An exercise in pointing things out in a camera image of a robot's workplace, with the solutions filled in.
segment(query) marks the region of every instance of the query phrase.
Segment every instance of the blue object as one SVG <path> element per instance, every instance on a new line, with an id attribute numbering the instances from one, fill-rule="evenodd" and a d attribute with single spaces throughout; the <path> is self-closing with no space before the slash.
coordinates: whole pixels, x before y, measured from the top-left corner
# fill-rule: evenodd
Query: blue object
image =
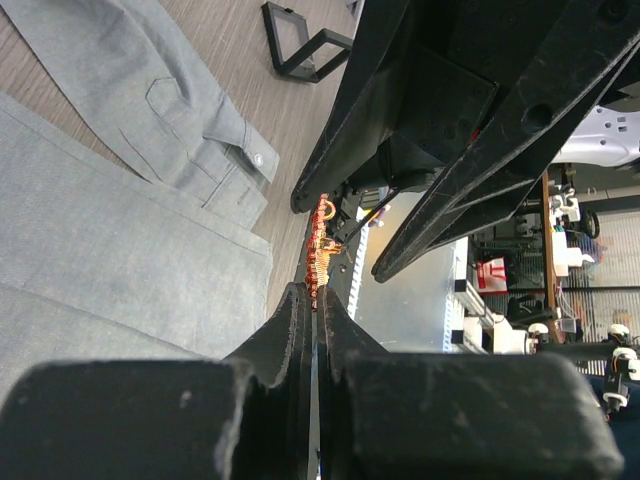
<path id="1" fill-rule="evenodd" d="M 592 238 L 583 235 L 582 238 L 578 241 L 578 247 L 582 250 L 582 253 L 590 255 L 596 263 L 600 263 L 601 258 L 604 255 L 604 252 L 607 251 L 607 247 L 600 245 L 598 242 L 593 240 Z"/>
<path id="2" fill-rule="evenodd" d="M 602 400 L 603 377 L 586 375 L 594 392 Z M 631 395 L 629 405 L 618 413 L 610 415 L 609 426 L 624 457 L 624 473 L 621 480 L 638 480 L 640 478 L 640 385 L 625 382 Z"/>

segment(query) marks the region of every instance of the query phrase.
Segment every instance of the wooden floor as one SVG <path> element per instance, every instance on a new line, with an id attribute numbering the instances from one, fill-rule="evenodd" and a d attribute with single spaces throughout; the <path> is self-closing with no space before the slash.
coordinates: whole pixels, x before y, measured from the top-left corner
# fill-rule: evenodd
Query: wooden floor
<path id="1" fill-rule="evenodd" d="M 293 215 L 290 192 L 329 116 L 344 68 L 317 85 L 277 77 L 260 6 L 263 0 L 160 0 L 242 115 L 280 154 L 269 206 L 254 228 L 274 254 L 271 313 L 293 280 L 307 216 Z M 305 16 L 311 35 L 325 27 L 352 37 L 355 20 L 344 0 L 286 0 Z M 0 90 L 108 160 L 123 166 L 80 119 L 17 30 L 0 10 Z"/>

